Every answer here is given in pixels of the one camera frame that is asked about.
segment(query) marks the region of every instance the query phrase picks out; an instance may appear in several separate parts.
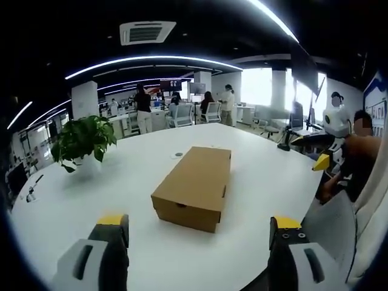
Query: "white pants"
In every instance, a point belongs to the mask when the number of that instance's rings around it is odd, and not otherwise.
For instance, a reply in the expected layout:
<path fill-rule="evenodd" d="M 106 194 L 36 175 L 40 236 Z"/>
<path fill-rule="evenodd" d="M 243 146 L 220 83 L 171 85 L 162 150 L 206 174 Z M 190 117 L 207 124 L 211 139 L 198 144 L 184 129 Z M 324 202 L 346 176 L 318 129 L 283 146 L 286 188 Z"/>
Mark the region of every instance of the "white pants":
<path fill-rule="evenodd" d="M 140 134 L 144 135 L 147 132 L 152 132 L 151 113 L 145 111 L 138 111 L 138 125 Z"/>

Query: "box lid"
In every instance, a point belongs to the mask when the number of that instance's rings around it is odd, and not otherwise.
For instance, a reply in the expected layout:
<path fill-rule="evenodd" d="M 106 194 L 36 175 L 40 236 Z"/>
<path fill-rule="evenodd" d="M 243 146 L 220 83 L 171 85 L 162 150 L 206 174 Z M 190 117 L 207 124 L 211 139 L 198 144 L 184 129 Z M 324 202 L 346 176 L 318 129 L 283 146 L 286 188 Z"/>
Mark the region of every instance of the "box lid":
<path fill-rule="evenodd" d="M 192 147 L 153 192 L 154 198 L 221 211 L 230 173 L 230 150 Z"/>

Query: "woman in black top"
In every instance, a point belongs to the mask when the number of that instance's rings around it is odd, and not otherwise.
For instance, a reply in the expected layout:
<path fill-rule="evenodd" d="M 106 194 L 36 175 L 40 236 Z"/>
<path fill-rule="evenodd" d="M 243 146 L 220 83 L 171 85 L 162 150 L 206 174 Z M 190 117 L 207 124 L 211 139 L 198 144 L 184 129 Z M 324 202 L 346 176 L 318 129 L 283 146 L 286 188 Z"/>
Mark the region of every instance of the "woman in black top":
<path fill-rule="evenodd" d="M 205 98 L 201 102 L 201 111 L 203 115 L 206 114 L 207 107 L 209 106 L 210 102 L 214 102 L 214 100 L 212 94 L 208 91 L 205 93 Z"/>
<path fill-rule="evenodd" d="M 136 102 L 136 109 L 138 111 L 138 125 L 140 134 L 152 132 L 151 120 L 151 96 L 144 91 L 142 84 L 136 85 L 137 93 L 134 101 Z"/>

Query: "woman in white shirt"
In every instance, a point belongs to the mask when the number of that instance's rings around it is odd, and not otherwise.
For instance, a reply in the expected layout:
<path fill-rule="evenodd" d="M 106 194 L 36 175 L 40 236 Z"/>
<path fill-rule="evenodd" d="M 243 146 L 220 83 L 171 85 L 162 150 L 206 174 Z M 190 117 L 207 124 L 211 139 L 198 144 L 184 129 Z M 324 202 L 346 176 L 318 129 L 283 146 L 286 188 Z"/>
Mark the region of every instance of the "woman in white shirt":
<path fill-rule="evenodd" d="M 232 126 L 232 110 L 235 103 L 235 91 L 232 85 L 225 86 L 225 92 L 222 94 L 221 104 L 221 123 L 227 126 Z"/>

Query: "white flower pot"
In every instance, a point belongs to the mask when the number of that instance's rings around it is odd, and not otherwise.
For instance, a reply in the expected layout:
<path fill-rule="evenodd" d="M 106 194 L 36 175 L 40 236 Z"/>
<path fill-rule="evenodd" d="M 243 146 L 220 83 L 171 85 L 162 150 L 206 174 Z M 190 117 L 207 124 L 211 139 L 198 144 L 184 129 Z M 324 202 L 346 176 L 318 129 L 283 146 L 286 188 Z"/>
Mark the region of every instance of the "white flower pot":
<path fill-rule="evenodd" d="M 84 156 L 83 159 L 75 159 L 78 165 L 75 174 L 81 179 L 90 179 L 98 176 L 101 173 L 101 163 L 96 160 L 94 153 L 89 156 Z"/>

